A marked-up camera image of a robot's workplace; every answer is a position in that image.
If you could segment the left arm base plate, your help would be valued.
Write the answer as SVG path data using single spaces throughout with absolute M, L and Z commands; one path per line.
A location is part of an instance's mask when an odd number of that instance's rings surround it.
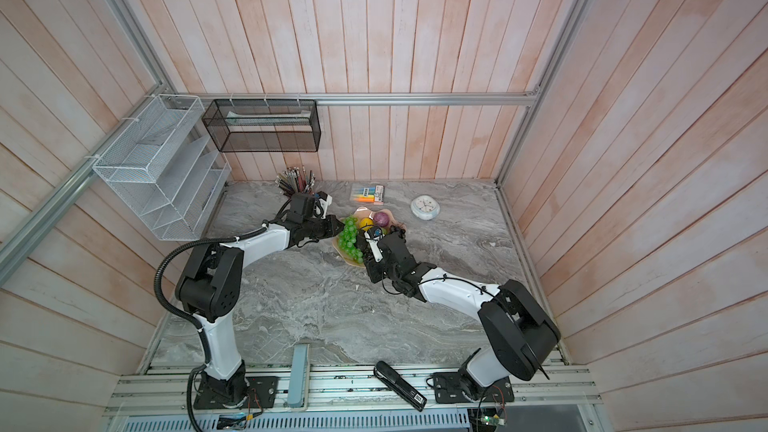
M 269 409 L 275 403 L 278 381 L 277 376 L 234 376 L 224 381 L 204 374 L 192 405 L 198 410 Z

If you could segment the green fake grape bunch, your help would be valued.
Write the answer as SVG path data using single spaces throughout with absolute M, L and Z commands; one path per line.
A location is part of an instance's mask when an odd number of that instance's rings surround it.
M 362 252 L 357 248 L 358 226 L 357 219 L 349 216 L 343 220 L 344 227 L 338 236 L 338 246 L 343 254 L 350 260 L 361 263 Z

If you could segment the white round alarm clock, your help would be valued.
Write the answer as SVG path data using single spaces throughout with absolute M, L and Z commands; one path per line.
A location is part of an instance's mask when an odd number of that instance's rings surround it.
M 429 195 L 420 195 L 414 198 L 411 201 L 410 209 L 415 217 L 424 221 L 435 219 L 441 211 L 438 201 Z

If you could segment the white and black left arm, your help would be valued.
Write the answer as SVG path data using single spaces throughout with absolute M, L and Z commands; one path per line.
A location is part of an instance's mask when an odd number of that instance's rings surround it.
M 343 223 L 328 212 L 331 204 L 325 192 L 296 193 L 275 218 L 252 232 L 189 244 L 191 253 L 175 295 L 200 337 L 200 391 L 214 403 L 240 407 L 250 395 L 233 325 L 244 268 L 271 254 L 337 236 Z

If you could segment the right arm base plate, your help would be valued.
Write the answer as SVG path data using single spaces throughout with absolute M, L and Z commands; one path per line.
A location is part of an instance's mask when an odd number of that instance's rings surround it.
M 459 372 L 435 372 L 426 379 L 434 391 L 435 400 L 440 404 L 458 404 L 480 401 L 507 404 L 515 401 L 508 378 L 496 381 L 490 386 L 477 385 L 467 374 Z

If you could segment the yellow fake lemon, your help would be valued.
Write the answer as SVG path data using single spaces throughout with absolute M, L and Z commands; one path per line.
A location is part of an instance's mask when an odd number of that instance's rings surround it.
M 366 217 L 360 220 L 359 222 L 359 229 L 362 231 L 367 231 L 375 226 L 375 223 L 372 218 Z

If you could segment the purple fake fruit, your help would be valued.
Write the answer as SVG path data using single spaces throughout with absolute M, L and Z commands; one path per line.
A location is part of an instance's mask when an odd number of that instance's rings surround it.
M 382 229 L 388 229 L 391 225 L 391 218 L 384 211 L 375 212 L 372 216 L 372 220 L 375 226 Z

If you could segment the black stapler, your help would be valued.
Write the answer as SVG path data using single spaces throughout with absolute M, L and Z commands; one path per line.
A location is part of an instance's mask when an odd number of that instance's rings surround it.
M 378 361 L 374 365 L 373 373 L 390 391 L 394 392 L 412 408 L 418 412 L 424 411 L 427 404 L 426 397 L 388 363 Z

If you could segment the bundle of coloured pencils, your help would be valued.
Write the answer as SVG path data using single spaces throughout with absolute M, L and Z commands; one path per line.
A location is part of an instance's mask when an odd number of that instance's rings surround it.
M 291 167 L 277 175 L 275 184 L 286 197 L 297 193 L 313 194 L 315 174 L 305 167 Z

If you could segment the beige wavy fruit bowl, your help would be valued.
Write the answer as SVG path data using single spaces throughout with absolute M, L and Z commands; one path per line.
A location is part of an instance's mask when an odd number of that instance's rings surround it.
M 391 218 L 391 225 L 388 228 L 388 230 L 392 229 L 393 227 L 398 227 L 398 228 L 401 228 L 401 229 L 405 229 L 406 228 L 406 224 L 403 223 L 402 221 L 396 219 L 395 216 L 393 215 L 393 213 L 389 209 L 386 209 L 386 208 L 369 209 L 367 207 L 360 207 L 354 213 L 352 213 L 349 216 L 354 216 L 357 219 L 357 226 L 358 226 L 358 229 L 359 229 L 359 222 L 360 222 L 361 219 L 366 218 L 366 217 L 372 218 L 373 214 L 375 212 L 378 212 L 378 211 L 384 211 L 384 212 L 386 212 L 390 216 L 390 218 Z M 356 263 L 356 262 L 350 260 L 349 258 L 347 258 L 343 254 L 343 252 L 341 251 L 340 247 L 338 246 L 338 236 L 336 236 L 336 237 L 334 237 L 332 239 L 332 245 L 333 245 L 334 249 L 338 252 L 340 257 L 343 259 L 343 261 L 346 264 L 348 264 L 350 266 L 353 266 L 353 267 L 362 267 L 363 266 L 362 262 L 361 263 Z

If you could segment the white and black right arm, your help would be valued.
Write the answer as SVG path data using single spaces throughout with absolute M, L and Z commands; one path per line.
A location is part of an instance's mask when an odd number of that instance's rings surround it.
M 458 371 L 434 379 L 446 381 L 451 393 L 480 402 L 502 379 L 529 381 L 560 342 L 554 320 L 517 280 L 486 284 L 419 262 L 408 250 L 402 229 L 386 235 L 374 229 L 360 232 L 356 245 L 373 283 L 388 280 L 396 295 L 446 306 L 481 324 L 489 347 L 473 352 Z

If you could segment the grey metal bracket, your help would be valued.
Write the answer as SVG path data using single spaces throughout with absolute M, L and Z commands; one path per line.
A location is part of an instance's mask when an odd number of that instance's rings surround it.
M 305 410 L 308 407 L 310 381 L 309 345 L 298 343 L 293 348 L 289 386 L 286 405 L 294 411 Z

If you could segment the highlighter pack in plastic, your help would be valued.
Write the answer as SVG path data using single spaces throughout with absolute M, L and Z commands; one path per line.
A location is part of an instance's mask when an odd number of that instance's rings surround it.
M 354 184 L 350 192 L 350 200 L 357 203 L 382 205 L 384 203 L 385 186 L 381 184 Z

